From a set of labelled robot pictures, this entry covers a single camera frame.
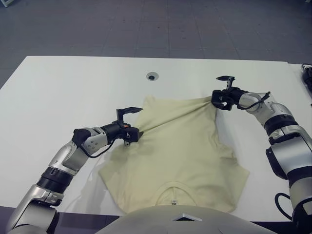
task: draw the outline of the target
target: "silver robot arm segment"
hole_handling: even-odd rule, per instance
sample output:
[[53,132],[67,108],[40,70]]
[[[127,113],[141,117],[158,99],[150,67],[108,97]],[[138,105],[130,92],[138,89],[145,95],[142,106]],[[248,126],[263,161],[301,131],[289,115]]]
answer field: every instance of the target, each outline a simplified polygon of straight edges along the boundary
[[290,110],[268,93],[250,93],[232,87],[234,77],[217,78],[228,82],[227,89],[214,90],[212,103],[221,110],[232,105],[256,117],[269,136],[266,150],[274,173],[289,181],[293,207],[292,221],[303,233],[312,232],[312,139],[298,125]]
[[64,192],[73,177],[79,172],[88,158],[95,158],[106,152],[92,156],[106,145],[112,146],[118,138],[127,144],[137,142],[143,135],[138,128],[123,122],[123,115],[136,113],[141,108],[129,107],[117,109],[117,121],[111,124],[75,129],[73,138],[53,157],[39,181],[32,185],[22,201],[14,210],[7,224],[9,234],[24,233],[33,227],[34,233],[53,233],[58,223],[59,214],[55,208],[64,197]]

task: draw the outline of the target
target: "beige t-shirt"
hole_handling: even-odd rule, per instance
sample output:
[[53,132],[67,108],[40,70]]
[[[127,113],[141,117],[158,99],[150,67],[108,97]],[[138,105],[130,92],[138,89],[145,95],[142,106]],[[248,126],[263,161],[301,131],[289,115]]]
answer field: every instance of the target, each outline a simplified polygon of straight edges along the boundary
[[115,148],[99,171],[125,213],[169,204],[236,208],[249,172],[219,142],[210,100],[146,97],[135,124],[144,135]]

